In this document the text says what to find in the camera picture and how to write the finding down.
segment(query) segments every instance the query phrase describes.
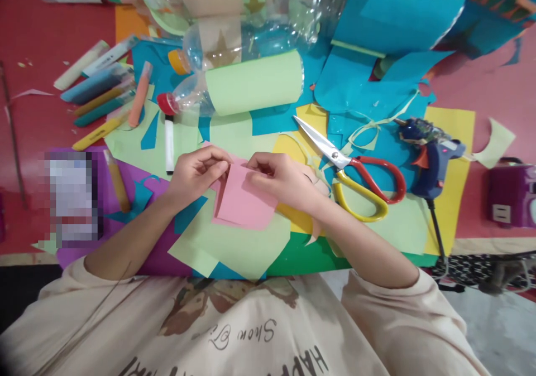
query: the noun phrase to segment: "white marker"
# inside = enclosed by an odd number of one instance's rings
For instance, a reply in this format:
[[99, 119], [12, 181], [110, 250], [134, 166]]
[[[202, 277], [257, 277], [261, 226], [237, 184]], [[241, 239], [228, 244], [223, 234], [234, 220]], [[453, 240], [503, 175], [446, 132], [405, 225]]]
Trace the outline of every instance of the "white marker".
[[100, 40], [54, 82], [54, 87], [61, 91], [67, 89], [80, 77], [82, 70], [86, 66], [91, 64], [109, 49], [110, 46], [108, 43], [104, 40]]
[[173, 160], [173, 115], [166, 115], [164, 125], [166, 134], [166, 173], [173, 175], [173, 170], [175, 169], [175, 162]]
[[83, 71], [82, 75], [86, 78], [92, 76], [101, 69], [112, 65], [115, 61], [130, 51], [140, 41], [135, 35], [131, 35], [118, 43], [114, 48], [109, 50], [106, 54], [101, 56], [95, 62], [89, 64]]

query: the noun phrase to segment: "scissors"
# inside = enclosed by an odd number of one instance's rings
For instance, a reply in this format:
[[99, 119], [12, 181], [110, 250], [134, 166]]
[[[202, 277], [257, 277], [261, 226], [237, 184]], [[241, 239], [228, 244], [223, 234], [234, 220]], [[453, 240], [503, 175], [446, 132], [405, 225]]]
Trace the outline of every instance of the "scissors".
[[[364, 223], [373, 223], [375, 221], [379, 221], [383, 219], [389, 212], [387, 204], [398, 203], [404, 198], [404, 196], [406, 195], [406, 181], [404, 180], [404, 176], [402, 175], [400, 170], [394, 164], [390, 163], [389, 161], [381, 160], [379, 158], [374, 157], [346, 157], [343, 153], [340, 152], [340, 150], [338, 150], [333, 145], [333, 143], [323, 137], [316, 129], [314, 129], [307, 122], [301, 120], [295, 115], [294, 119], [301, 126], [307, 136], [309, 136], [309, 138], [313, 141], [313, 143], [316, 144], [320, 151], [331, 161], [331, 163], [333, 163], [333, 165], [336, 166], [337, 177], [340, 179], [340, 181], [351, 189], [354, 189], [356, 192], [360, 193], [367, 199], [371, 200], [374, 204], [376, 204], [378, 211], [375, 215], [371, 217], [365, 217], [356, 214], [352, 211], [352, 209], [348, 206], [346, 200], [344, 199], [342, 184], [339, 182], [334, 183], [333, 190], [337, 195], [339, 203], [347, 212], [353, 215], [356, 219]], [[393, 173], [396, 180], [396, 195], [392, 199], [389, 199], [380, 190], [374, 179], [372, 179], [370, 173], [363, 165], [365, 163], [382, 166], [383, 168], [386, 168]], [[353, 181], [346, 175], [346, 173], [344, 172], [344, 168], [348, 165], [354, 167], [357, 172], [361, 174], [361, 176], [365, 179], [372, 191]]]

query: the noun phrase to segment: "table surface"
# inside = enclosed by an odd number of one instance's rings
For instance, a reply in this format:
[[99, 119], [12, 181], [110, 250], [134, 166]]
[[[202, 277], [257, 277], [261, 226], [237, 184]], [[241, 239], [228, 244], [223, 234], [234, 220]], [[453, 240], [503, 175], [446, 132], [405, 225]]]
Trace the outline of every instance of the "table surface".
[[[98, 39], [113, 45], [116, 38], [113, 6], [46, 4], [40, 0], [0, 0], [0, 60], [13, 96], [38, 89], [59, 94], [52, 86], [67, 68]], [[454, 55], [432, 80], [437, 107], [476, 111], [473, 150], [489, 140], [489, 117], [517, 137], [506, 154], [536, 162], [529, 141], [536, 109], [536, 27], [527, 30], [518, 64], [502, 66], [514, 53], [514, 43], [475, 61]], [[4, 105], [3, 96], [0, 104]], [[73, 126], [71, 104], [58, 97], [29, 96], [15, 100], [12, 108], [23, 178], [30, 210], [22, 207], [13, 159], [9, 126], [0, 120], [0, 191], [4, 201], [7, 238], [0, 254], [34, 253], [31, 246], [45, 237], [50, 227], [48, 194], [42, 178], [44, 153], [71, 146], [80, 138]], [[533, 229], [501, 229], [485, 219], [487, 169], [471, 163], [462, 199], [457, 238], [536, 237]]]

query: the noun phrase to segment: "person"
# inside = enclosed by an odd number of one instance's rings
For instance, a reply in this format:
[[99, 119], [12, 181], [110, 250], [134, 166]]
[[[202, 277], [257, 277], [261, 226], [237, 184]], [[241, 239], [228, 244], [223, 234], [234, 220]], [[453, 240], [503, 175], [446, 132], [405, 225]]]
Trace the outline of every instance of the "person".
[[135, 277], [174, 215], [230, 163], [215, 146], [180, 156], [166, 193], [44, 287], [2, 335], [14, 372], [488, 375], [436, 283], [322, 195], [287, 155], [254, 154], [247, 166], [269, 177], [253, 172], [250, 181], [316, 218], [337, 243], [355, 270], [341, 301], [318, 274]]

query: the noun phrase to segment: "scissor blade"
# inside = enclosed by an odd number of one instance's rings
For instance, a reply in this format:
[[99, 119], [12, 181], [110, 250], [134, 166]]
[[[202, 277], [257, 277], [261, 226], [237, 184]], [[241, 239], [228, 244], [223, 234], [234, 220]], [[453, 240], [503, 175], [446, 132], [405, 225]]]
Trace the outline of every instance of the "scissor blade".
[[303, 131], [309, 136], [314, 144], [320, 149], [320, 151], [339, 169], [346, 167], [350, 159], [342, 154], [335, 145], [322, 136], [320, 132], [314, 129], [307, 122], [294, 115], [294, 119], [301, 126]]

